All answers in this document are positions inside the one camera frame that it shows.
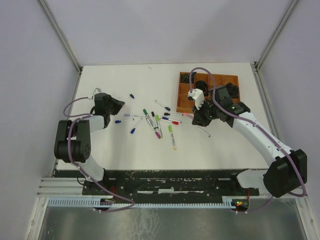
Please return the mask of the blue capped whiteboard marker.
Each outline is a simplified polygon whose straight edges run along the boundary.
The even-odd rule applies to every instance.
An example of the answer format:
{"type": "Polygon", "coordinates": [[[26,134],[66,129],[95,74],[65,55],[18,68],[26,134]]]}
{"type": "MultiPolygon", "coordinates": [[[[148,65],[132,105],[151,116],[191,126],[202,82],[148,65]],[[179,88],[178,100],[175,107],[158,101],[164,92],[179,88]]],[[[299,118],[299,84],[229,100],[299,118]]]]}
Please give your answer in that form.
{"type": "Polygon", "coordinates": [[[202,133],[204,133],[208,138],[210,138],[211,137],[211,134],[210,133],[208,133],[206,130],[204,130],[202,127],[197,127],[202,133]]]}

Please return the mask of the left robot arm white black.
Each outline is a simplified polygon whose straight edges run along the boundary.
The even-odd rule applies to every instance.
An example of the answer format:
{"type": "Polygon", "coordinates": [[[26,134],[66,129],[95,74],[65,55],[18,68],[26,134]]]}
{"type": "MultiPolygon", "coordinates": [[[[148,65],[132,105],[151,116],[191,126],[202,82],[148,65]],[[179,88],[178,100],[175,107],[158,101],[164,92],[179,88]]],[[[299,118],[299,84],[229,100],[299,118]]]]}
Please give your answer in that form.
{"type": "Polygon", "coordinates": [[[104,92],[98,92],[91,97],[80,97],[75,101],[80,100],[93,100],[92,111],[74,115],[75,120],[58,122],[54,156],[65,163],[73,164],[88,182],[94,182],[93,189],[99,195],[106,195],[111,189],[111,183],[104,179],[105,169],[91,155],[91,133],[107,128],[111,116],[117,115],[125,102],[104,92]]]}

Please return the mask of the orange wooden compartment tray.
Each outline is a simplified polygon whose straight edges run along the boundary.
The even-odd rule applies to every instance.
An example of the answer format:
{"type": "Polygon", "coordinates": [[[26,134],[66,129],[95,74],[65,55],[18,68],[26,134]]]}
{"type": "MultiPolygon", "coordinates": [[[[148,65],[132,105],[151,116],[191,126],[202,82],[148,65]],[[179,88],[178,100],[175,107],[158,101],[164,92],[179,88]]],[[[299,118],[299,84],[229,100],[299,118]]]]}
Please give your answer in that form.
{"type": "MultiPolygon", "coordinates": [[[[177,91],[177,106],[176,111],[178,113],[192,114],[192,107],[194,102],[188,100],[188,92],[190,91],[189,72],[179,73],[179,85],[177,91]]],[[[240,102],[240,90],[238,76],[225,75],[225,74],[213,74],[215,84],[217,87],[226,86],[229,95],[232,97],[233,103],[240,102]]],[[[200,73],[198,71],[192,74],[191,86],[193,89],[201,89],[204,93],[204,98],[210,100],[212,98],[212,89],[214,82],[208,73],[200,73]]]]}

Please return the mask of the white marker black cap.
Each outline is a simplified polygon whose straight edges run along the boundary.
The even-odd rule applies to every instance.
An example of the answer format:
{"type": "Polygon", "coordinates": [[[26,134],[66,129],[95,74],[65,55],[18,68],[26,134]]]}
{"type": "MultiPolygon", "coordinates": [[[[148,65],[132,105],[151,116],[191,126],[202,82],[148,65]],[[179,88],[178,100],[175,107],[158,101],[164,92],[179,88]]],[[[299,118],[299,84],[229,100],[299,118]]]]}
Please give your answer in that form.
{"type": "Polygon", "coordinates": [[[163,115],[164,116],[183,116],[184,114],[181,112],[177,112],[177,113],[165,112],[163,115]]]}

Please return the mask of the magenta capped marker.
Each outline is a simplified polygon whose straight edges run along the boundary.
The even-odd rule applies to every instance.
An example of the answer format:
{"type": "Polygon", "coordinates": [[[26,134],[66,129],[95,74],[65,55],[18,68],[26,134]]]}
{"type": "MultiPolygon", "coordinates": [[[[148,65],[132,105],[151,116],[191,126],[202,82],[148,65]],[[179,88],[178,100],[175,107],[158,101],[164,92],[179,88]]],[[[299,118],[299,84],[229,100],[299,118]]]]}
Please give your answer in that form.
{"type": "Polygon", "coordinates": [[[151,120],[149,120],[148,118],[146,118],[146,121],[148,122],[149,126],[151,127],[151,129],[154,131],[155,135],[157,136],[158,139],[161,139],[161,135],[157,132],[156,128],[153,126],[151,120]]]}

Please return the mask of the aluminium frame post left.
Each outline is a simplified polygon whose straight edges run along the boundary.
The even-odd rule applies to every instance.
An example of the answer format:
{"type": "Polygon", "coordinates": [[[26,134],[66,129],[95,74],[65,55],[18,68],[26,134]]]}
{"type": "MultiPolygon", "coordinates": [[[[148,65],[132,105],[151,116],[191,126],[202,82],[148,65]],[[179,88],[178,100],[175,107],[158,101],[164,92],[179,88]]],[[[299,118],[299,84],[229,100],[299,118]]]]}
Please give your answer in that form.
{"type": "Polygon", "coordinates": [[[37,0],[37,3],[39,4],[41,10],[43,11],[46,19],[49,21],[49,24],[51,25],[55,35],[58,38],[58,41],[60,42],[63,50],[65,51],[66,55],[72,62],[74,68],[78,73],[82,71],[82,66],[78,62],[76,55],[74,54],[71,45],[69,44],[69,41],[67,40],[63,30],[59,26],[59,23],[49,5],[49,3],[46,0],[37,0]]]}

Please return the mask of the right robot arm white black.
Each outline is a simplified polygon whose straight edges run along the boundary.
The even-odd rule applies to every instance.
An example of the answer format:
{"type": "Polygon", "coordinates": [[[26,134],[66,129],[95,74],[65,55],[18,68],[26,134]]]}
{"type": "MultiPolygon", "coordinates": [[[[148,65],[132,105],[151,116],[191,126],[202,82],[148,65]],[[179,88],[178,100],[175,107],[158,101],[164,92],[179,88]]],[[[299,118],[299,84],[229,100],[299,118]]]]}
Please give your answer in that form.
{"type": "Polygon", "coordinates": [[[275,198],[286,194],[304,197],[307,194],[307,155],[301,149],[292,150],[272,135],[243,103],[234,103],[225,86],[214,88],[212,98],[205,99],[201,89],[188,92],[194,101],[192,124],[206,127],[212,120],[221,120],[242,134],[260,153],[267,170],[245,170],[229,183],[231,193],[242,195],[248,188],[265,189],[275,198]],[[295,189],[301,187],[302,193],[295,189]]]}

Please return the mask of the aluminium frame post right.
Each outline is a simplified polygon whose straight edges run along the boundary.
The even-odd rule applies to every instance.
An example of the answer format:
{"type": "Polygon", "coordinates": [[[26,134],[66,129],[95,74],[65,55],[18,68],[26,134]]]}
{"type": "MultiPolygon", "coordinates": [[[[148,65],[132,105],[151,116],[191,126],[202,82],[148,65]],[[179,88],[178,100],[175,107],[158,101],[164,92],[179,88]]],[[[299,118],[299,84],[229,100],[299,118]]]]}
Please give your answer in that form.
{"type": "Polygon", "coordinates": [[[299,5],[300,0],[289,0],[287,6],[285,7],[274,31],[272,32],[267,44],[265,45],[262,53],[260,54],[259,59],[254,63],[254,68],[258,72],[263,65],[265,64],[269,54],[272,51],[272,48],[275,46],[278,38],[282,34],[286,25],[288,24],[290,18],[295,12],[297,6],[299,5]]]}

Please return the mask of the aluminium frame post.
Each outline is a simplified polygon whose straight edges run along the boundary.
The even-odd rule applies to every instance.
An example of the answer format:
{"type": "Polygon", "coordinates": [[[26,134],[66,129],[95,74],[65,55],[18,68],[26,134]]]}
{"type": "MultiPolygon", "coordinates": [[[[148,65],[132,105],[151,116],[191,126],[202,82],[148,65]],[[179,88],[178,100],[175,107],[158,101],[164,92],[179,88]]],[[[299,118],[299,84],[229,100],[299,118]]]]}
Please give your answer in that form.
{"type": "Polygon", "coordinates": [[[289,0],[287,6],[285,7],[274,31],[272,32],[267,44],[265,45],[262,53],[260,54],[259,59],[254,63],[254,68],[258,72],[263,65],[265,64],[269,54],[272,51],[272,48],[275,46],[278,38],[282,34],[286,25],[288,24],[290,18],[295,12],[297,6],[299,5],[300,0],[289,0]]]}
{"type": "Polygon", "coordinates": [[[78,62],[76,55],[74,54],[71,45],[69,44],[69,41],[67,40],[63,30],[59,26],[59,23],[49,5],[49,3],[46,0],[37,0],[37,3],[39,4],[41,10],[43,11],[46,19],[49,21],[49,24],[51,25],[55,35],[58,38],[58,41],[60,42],[63,50],[65,51],[66,55],[72,62],[74,68],[78,73],[82,71],[82,66],[78,62]]]}

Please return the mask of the black capped thin marker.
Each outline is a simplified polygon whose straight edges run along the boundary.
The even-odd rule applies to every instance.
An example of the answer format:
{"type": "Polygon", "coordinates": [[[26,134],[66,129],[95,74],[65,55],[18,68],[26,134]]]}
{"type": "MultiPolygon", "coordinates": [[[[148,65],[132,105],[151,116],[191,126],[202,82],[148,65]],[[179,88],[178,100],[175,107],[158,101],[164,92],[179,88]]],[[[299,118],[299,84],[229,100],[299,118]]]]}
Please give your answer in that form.
{"type": "Polygon", "coordinates": [[[155,118],[155,113],[153,111],[151,112],[151,115],[152,115],[153,122],[156,124],[157,121],[156,121],[156,118],[155,118]]]}

